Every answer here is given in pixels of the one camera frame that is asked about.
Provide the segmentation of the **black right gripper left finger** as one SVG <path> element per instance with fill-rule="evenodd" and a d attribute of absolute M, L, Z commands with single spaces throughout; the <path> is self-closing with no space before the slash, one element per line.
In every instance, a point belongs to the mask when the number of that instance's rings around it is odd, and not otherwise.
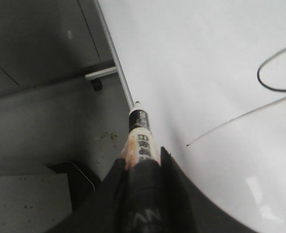
<path fill-rule="evenodd" d="M 49 233 L 120 233 L 127 172 L 116 159 L 98 189 L 77 211 L 49 229 Z"/>

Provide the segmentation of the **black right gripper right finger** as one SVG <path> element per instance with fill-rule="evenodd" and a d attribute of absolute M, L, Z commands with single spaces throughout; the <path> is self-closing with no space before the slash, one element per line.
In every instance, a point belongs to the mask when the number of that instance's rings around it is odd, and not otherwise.
<path fill-rule="evenodd" d="M 160 153 L 169 224 L 173 233 L 254 232 L 204 195 L 165 147 L 161 147 Z"/>

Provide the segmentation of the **black robot base panel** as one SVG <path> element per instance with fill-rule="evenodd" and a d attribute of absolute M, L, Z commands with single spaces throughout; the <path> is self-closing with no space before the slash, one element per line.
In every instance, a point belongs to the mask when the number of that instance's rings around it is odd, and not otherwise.
<path fill-rule="evenodd" d="M 70 190 L 95 192 L 101 184 L 99 177 L 85 164 L 77 160 L 65 160 L 48 165 L 56 173 L 66 173 Z"/>

